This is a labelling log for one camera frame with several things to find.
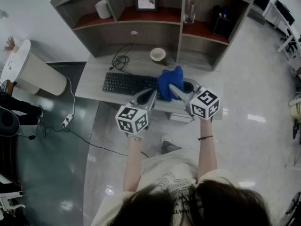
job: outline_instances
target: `keyboard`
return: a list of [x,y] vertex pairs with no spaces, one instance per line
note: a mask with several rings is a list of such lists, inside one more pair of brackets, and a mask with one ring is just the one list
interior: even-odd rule
[[155,77],[107,72],[103,83],[103,91],[124,95],[134,95],[148,88],[157,89],[158,100],[165,100]]

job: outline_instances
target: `white sneaker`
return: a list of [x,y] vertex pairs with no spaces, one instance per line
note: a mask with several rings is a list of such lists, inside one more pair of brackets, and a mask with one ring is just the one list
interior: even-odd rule
[[161,144],[163,144],[164,141],[172,143],[171,137],[168,134],[165,134],[161,137]]

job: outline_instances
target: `power strip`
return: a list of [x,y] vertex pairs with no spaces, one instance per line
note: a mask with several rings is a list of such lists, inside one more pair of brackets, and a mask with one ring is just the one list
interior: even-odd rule
[[73,115],[69,114],[62,123],[62,127],[66,128],[73,119]]

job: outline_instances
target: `white trash can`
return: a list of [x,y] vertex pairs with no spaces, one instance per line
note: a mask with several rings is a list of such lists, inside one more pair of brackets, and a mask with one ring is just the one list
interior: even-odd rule
[[30,41],[24,40],[18,50],[10,54],[0,82],[20,80],[56,96],[63,94],[67,87],[67,78],[37,58],[30,48]]

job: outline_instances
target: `white cup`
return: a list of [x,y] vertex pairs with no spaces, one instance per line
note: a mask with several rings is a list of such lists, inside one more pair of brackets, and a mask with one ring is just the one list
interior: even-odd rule
[[166,62],[166,52],[164,49],[162,48],[154,48],[151,52],[150,52],[150,56],[151,59],[158,63],[158,64],[163,64],[163,65],[167,65]]
[[106,0],[101,0],[96,3],[95,8],[101,19],[107,19],[112,16]]

